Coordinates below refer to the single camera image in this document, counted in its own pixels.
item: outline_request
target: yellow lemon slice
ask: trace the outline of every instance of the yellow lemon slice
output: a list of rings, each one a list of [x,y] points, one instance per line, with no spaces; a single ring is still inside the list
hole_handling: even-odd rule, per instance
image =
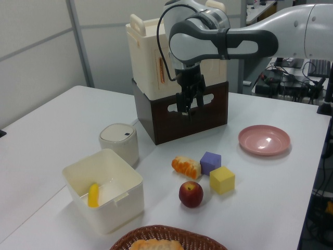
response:
[[[88,192],[88,206],[89,207],[99,207],[98,204],[98,196],[99,196],[99,187],[97,183],[94,183],[90,186]]]

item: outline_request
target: brown wooden box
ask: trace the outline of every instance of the brown wooden box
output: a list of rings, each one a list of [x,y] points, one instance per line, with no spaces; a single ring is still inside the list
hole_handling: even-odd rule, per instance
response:
[[[228,82],[206,87],[204,95],[213,94],[211,103],[191,109],[191,121],[180,112],[169,112],[176,96],[149,100],[132,79],[137,116],[153,142],[158,145],[207,129],[227,124]]]

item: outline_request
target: small white canister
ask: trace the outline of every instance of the small white canister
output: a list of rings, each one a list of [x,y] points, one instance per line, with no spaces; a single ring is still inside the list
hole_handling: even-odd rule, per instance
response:
[[[139,159],[137,133],[135,127],[131,125],[115,123],[107,126],[100,133],[99,142],[102,149],[112,149],[130,166]]]

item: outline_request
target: white square bin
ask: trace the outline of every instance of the white square bin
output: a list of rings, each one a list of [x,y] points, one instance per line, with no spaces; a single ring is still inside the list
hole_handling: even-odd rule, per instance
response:
[[[111,149],[103,149],[62,171],[82,215],[99,233],[107,234],[144,210],[143,178]],[[99,207],[89,207],[87,194],[99,185]]]

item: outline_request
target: red apple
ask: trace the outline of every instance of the red apple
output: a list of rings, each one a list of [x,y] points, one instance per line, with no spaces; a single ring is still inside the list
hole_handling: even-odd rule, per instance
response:
[[[189,208],[200,205],[203,198],[203,190],[199,183],[195,181],[187,181],[181,185],[179,189],[179,199]]]

